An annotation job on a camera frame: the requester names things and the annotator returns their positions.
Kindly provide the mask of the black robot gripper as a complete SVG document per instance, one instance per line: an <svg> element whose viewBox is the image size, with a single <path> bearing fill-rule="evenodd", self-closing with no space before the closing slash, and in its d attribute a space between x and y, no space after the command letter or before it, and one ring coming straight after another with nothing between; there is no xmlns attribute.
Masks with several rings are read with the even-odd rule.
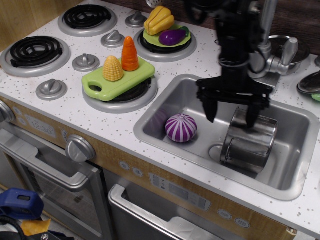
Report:
<svg viewBox="0 0 320 240"><path fill-rule="evenodd" d="M207 120L215 121L218 102L228 102L247 105L246 126L248 129L254 127L260 111L270 106L272 88L250 78L247 63L222 63L220 66L220 76L196 82Z"/></svg>

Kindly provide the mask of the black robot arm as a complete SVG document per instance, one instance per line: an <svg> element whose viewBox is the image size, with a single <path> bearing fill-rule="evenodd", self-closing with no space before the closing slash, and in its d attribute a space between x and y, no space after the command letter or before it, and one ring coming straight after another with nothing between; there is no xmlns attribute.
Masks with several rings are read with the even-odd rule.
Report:
<svg viewBox="0 0 320 240"><path fill-rule="evenodd" d="M206 118L214 122L218 103L247 106L246 126L252 128L260 111L270 105L272 89L249 76L250 54L258 51L264 30L259 23L259 4L253 0L186 0L186 13L200 25L214 15L217 40L221 47L221 75L200 79L197 98Z"/></svg>

